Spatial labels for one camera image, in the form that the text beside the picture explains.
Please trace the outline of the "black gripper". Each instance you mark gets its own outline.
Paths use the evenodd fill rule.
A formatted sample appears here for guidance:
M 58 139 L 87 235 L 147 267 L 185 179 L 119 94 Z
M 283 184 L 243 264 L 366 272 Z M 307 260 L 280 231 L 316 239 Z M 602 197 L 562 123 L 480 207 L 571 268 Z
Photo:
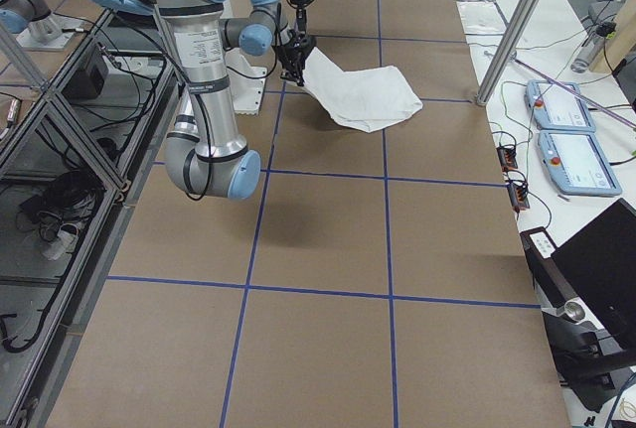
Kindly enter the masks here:
M 295 82 L 302 87 L 305 62 L 316 46 L 316 38 L 296 30 L 284 31 L 282 37 L 283 43 L 275 47 L 277 58 L 281 63 L 280 78 L 292 81 L 292 74 L 295 73 Z
M 307 31 L 307 13 L 306 7 L 311 0 L 289 0 L 289 3 L 295 8 L 295 29 L 298 32 Z

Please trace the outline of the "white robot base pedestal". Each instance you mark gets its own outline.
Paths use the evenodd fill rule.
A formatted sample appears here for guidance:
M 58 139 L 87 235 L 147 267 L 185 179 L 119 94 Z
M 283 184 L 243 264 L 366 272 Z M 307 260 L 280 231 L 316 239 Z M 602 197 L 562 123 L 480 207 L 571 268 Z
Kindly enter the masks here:
M 251 24 L 250 17 L 235 17 L 231 1 L 224 2 L 220 32 L 225 51 L 225 63 L 230 72 L 234 110 L 236 114 L 258 115 L 267 69 L 253 67 L 241 52 L 241 33 L 249 24 Z

